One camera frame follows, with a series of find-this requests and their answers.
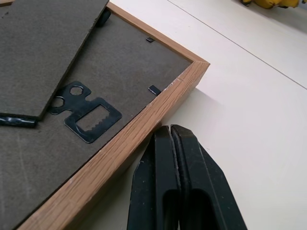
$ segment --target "frame backing board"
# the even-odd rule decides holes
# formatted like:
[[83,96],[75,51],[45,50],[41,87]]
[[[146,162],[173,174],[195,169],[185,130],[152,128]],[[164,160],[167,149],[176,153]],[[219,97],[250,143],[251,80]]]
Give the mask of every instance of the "frame backing board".
[[[36,129],[1,127],[0,230],[17,226],[155,99],[148,87],[163,91],[191,64],[147,37],[111,15],[92,31],[63,82],[82,82],[92,91],[87,100],[102,97],[122,113],[94,143],[64,126],[68,111],[46,113]],[[85,126],[93,127],[104,115],[92,116]]]
[[1,15],[0,114],[41,118],[107,2],[18,0]]

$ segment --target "wooden picture frame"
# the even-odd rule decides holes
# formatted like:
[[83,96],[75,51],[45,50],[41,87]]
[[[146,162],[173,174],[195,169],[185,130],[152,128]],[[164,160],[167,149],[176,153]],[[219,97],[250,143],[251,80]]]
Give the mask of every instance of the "wooden picture frame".
[[[12,0],[0,0],[0,6],[12,2]],[[183,102],[209,66],[207,61],[113,3],[109,2],[107,8],[156,41],[190,60],[192,64],[30,215],[18,227],[19,230],[63,230],[80,221],[84,210],[95,203],[110,178],[128,167],[127,159],[131,154],[161,120]]]

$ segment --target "white surface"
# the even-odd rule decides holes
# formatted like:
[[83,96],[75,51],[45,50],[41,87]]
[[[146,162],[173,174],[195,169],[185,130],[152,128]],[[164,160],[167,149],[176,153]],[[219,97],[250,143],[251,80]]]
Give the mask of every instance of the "white surface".
[[[222,168],[248,229],[306,229],[307,90],[166,0],[112,2],[211,63],[168,124]],[[126,229],[132,174],[81,229]]]
[[307,11],[263,9],[239,0],[170,0],[307,88]]

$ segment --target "black clamp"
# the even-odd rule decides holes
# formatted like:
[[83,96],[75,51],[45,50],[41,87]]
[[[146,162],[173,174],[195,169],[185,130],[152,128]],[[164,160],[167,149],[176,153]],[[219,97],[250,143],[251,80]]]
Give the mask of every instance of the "black clamp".
[[134,172],[127,230],[246,230],[223,171],[181,126],[158,129]]
[[[81,88],[82,93],[80,95],[71,94],[71,89],[74,87]],[[61,98],[64,101],[63,105],[49,108],[49,112],[53,115],[60,114],[65,110],[72,111],[72,114],[64,120],[64,123],[86,143],[94,142],[122,117],[121,113],[103,98],[97,97],[92,101],[87,101],[85,98],[90,94],[91,91],[89,88],[79,81],[74,81],[59,89],[55,95],[55,98]],[[109,116],[91,130],[84,131],[77,125],[77,121],[100,105],[109,111]]]

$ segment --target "cardboard piece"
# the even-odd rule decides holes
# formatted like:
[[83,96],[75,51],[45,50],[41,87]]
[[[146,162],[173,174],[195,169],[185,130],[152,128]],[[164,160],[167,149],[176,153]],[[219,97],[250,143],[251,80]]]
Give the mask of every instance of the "cardboard piece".
[[[63,82],[82,82],[92,91],[87,100],[102,97],[122,113],[94,143],[64,125],[69,111],[46,113],[36,129],[1,127],[0,230],[18,225],[147,106],[156,97],[151,85],[162,91],[190,65],[147,37],[111,15],[92,31]],[[106,115],[104,109],[93,112],[82,127],[90,129]]]
[[108,0],[18,0],[0,18],[0,114],[40,119]]

